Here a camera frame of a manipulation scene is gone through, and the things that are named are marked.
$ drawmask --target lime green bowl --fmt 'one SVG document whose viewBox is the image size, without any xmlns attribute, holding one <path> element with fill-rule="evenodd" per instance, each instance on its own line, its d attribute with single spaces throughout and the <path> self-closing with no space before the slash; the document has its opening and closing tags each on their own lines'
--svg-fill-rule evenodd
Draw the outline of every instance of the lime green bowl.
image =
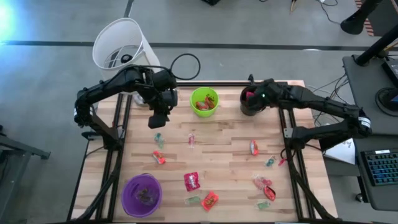
<svg viewBox="0 0 398 224">
<path fill-rule="evenodd" d="M 201 111 L 196 108 L 196 103 L 197 101 L 205 101 L 206 96 L 209 96 L 211 99 L 214 99 L 214 104 L 216 105 L 213 109 L 208 110 L 208 111 Z M 197 88 L 195 91 L 193 91 L 191 98 L 191 108 L 192 110 L 202 118 L 207 118 L 211 116 L 217 109 L 218 106 L 218 94 L 214 89 L 208 88 L 208 87 L 201 87 Z"/>
</svg>

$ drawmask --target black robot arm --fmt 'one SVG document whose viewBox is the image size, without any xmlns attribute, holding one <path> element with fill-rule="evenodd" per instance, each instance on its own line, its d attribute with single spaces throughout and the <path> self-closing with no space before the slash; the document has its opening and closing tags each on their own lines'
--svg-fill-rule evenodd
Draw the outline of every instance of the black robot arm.
<svg viewBox="0 0 398 224">
<path fill-rule="evenodd" d="M 284 135 L 292 149 L 303 149 L 311 139 L 327 139 L 334 146 L 349 138 L 366 138 L 372 133 L 370 119 L 362 108 L 317 96 L 302 86 L 286 85 L 268 79 L 257 86 L 245 88 L 241 97 L 246 95 L 247 98 L 242 102 L 249 111 L 260 111 L 267 106 L 277 106 L 284 110 L 311 108 L 344 118 L 340 123 L 322 127 L 285 128 Z"/>
<path fill-rule="evenodd" d="M 167 115 L 177 105 L 175 87 L 177 82 L 172 72 L 163 69 L 154 73 L 152 67 L 142 65 L 128 65 L 120 70 L 113 78 L 100 81 L 99 84 L 80 90 L 75 102 L 75 122 L 80 126 L 89 126 L 103 137 L 106 149 L 118 144 L 119 136 L 116 127 L 108 127 L 93 110 L 93 103 L 121 92 L 137 91 L 144 101 L 154 110 L 149 118 L 150 128 L 165 126 L 169 121 Z"/>
</svg>

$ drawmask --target wooden table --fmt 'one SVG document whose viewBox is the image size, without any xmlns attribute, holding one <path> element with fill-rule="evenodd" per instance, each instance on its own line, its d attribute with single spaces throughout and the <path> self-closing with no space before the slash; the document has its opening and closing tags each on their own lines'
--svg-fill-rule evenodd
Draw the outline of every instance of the wooden table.
<svg viewBox="0 0 398 224">
<path fill-rule="evenodd" d="M 289 81 L 291 85 L 304 85 L 301 80 Z M 245 116 L 239 109 L 239 94 L 242 87 L 217 87 L 220 105 L 209 118 L 197 117 L 190 108 L 189 98 L 195 88 L 178 88 L 178 106 L 169 116 L 170 122 L 163 128 L 149 129 L 148 117 L 152 111 L 140 108 L 134 102 L 131 106 L 122 170 L 116 200 L 114 222 L 274 222 L 297 221 L 292 187 L 287 163 L 272 167 L 264 166 L 271 155 L 280 159 L 284 141 L 277 109 L 266 109 L 253 116 Z M 108 125 L 113 120 L 117 96 L 102 101 L 97 114 Z M 313 127 L 309 109 L 294 110 L 297 126 Z M 164 165 L 155 163 L 152 152 L 158 147 L 155 133 L 165 139 Z M 194 149 L 188 147 L 188 135 L 195 134 Z M 249 143 L 255 139 L 259 155 L 252 156 Z M 318 141 L 310 144 L 318 146 Z M 102 141 L 93 141 L 88 152 L 102 146 Z M 76 195 L 72 218 L 81 215 L 98 193 L 103 175 L 106 151 L 89 155 Z M 336 216 L 335 203 L 331 194 L 328 176 L 320 151 L 311 147 L 303 150 L 310 188 L 321 204 Z M 197 171 L 200 189 L 187 192 L 183 175 Z M 147 218 L 126 215 L 120 194 L 125 183 L 142 173 L 150 173 L 159 180 L 163 199 L 160 208 Z M 265 210 L 258 210 L 256 204 L 266 199 L 252 183 L 254 174 L 263 175 L 273 181 L 276 200 Z M 206 212 L 200 204 L 185 205 L 184 199 L 193 195 L 202 198 L 210 191 L 218 194 L 218 203 Z M 307 217 L 305 199 L 300 192 L 304 214 Z"/>
</svg>

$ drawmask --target black keyboard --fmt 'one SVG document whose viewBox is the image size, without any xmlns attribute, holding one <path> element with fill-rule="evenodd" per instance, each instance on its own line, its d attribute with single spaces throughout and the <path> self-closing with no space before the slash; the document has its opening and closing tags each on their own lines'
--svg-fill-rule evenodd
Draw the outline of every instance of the black keyboard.
<svg viewBox="0 0 398 224">
<path fill-rule="evenodd" d="M 398 184 L 398 149 L 361 152 L 373 186 Z"/>
</svg>

